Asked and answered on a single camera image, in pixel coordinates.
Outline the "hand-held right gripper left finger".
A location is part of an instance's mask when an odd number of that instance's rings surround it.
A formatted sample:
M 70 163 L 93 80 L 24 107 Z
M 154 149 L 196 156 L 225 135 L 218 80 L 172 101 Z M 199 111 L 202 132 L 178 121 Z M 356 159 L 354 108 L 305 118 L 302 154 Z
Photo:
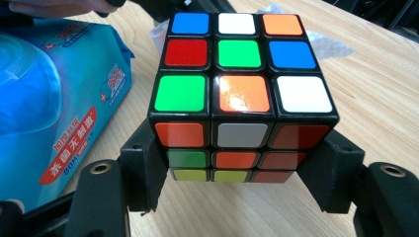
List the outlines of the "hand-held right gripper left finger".
M 155 211 L 168 172 L 167 158 L 146 118 L 121 148 L 120 165 L 130 211 Z

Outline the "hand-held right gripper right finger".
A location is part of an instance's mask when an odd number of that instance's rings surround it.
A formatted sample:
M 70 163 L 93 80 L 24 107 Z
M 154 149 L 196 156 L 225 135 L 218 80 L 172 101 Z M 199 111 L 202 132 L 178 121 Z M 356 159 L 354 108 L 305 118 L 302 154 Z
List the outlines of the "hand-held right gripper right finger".
M 319 208 L 348 213 L 350 181 L 362 169 L 365 151 L 336 130 L 330 131 L 297 168 Z

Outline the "blue wet wipes pack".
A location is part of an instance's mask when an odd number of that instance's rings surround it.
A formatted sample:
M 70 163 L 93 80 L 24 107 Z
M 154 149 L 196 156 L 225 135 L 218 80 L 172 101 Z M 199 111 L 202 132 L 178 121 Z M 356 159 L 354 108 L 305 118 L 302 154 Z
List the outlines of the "blue wet wipes pack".
M 109 25 L 0 28 L 0 201 L 59 197 L 128 92 L 132 57 Z

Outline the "multicoloured puzzle cube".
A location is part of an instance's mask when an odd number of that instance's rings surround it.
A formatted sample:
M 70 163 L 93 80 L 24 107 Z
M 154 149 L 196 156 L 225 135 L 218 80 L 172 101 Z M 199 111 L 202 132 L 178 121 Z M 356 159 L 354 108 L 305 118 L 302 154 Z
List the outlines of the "multicoloured puzzle cube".
M 339 116 L 299 16 L 177 13 L 147 115 L 176 181 L 282 183 Z

